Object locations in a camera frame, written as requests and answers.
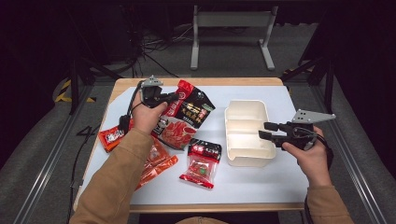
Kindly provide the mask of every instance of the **white plastic container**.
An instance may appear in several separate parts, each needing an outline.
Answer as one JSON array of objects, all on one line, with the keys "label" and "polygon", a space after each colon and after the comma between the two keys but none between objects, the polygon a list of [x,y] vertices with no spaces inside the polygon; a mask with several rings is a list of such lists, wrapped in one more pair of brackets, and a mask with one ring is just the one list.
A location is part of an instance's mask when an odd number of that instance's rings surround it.
[{"label": "white plastic container", "polygon": [[268,121],[262,101],[232,100],[225,109],[228,163],[232,166],[263,167],[276,155],[272,142],[260,139]]}]

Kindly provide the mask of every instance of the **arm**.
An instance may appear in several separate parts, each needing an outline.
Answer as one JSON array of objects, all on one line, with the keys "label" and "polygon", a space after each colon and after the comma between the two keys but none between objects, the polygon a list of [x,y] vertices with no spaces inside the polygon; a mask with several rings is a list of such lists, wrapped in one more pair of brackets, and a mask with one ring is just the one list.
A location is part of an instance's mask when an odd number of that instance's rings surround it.
[{"label": "arm", "polygon": [[166,103],[152,109],[139,103],[138,93],[133,103],[134,127],[92,176],[70,223],[127,222],[130,201],[153,144],[150,133],[166,108]]},{"label": "arm", "polygon": [[[314,131],[323,136],[321,129],[315,127]],[[307,203],[314,223],[353,223],[343,200],[332,184],[326,147],[318,140],[307,151],[289,143],[284,143],[282,147],[297,159],[308,178]]]}]

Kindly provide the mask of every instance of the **forearm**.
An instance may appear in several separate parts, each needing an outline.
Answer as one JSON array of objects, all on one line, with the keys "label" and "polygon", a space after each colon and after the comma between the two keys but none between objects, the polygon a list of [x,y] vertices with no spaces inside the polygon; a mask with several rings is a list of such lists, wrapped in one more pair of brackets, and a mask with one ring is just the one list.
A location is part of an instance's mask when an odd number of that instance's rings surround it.
[{"label": "forearm", "polygon": [[92,176],[70,223],[126,223],[152,143],[150,135],[129,131]]},{"label": "forearm", "polygon": [[353,223],[334,186],[308,188],[307,202],[315,224]]}]

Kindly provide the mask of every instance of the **red package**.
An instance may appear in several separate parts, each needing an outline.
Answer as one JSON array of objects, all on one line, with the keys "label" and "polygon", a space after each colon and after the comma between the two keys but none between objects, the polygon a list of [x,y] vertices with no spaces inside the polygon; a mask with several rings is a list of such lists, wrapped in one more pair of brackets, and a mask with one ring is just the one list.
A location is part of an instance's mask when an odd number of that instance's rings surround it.
[{"label": "red package", "polygon": [[135,190],[140,189],[154,177],[173,166],[178,161],[177,156],[170,156],[158,139],[153,137],[153,140],[154,144],[151,147],[151,151],[145,163],[145,169],[143,170],[140,182]]},{"label": "red package", "polygon": [[188,156],[189,168],[179,178],[213,189],[213,179],[221,158],[221,145],[192,138]]},{"label": "red package", "polygon": [[[131,130],[132,127],[134,127],[133,119],[129,122],[129,130]],[[105,151],[110,152],[119,144],[124,135],[123,130],[119,130],[119,126],[115,126],[111,129],[99,132],[98,137]]]},{"label": "red package", "polygon": [[203,91],[185,80],[177,84],[179,100],[170,104],[152,135],[174,149],[183,149],[194,137],[197,130],[215,109]]}]

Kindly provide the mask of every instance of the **white metal stand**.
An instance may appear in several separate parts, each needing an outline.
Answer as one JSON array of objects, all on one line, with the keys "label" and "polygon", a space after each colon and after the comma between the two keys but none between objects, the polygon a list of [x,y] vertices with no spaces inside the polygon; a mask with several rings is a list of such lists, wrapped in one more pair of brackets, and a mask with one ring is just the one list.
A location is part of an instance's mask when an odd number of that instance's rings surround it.
[{"label": "white metal stand", "polygon": [[273,7],[271,11],[198,11],[198,6],[194,6],[193,16],[193,30],[194,40],[192,44],[191,54],[191,70],[198,69],[198,53],[199,53],[199,39],[198,27],[264,27],[265,37],[259,39],[262,55],[264,56],[265,63],[268,70],[274,70],[275,66],[272,61],[270,51],[268,50],[268,41],[274,22],[276,18],[277,7]]}]

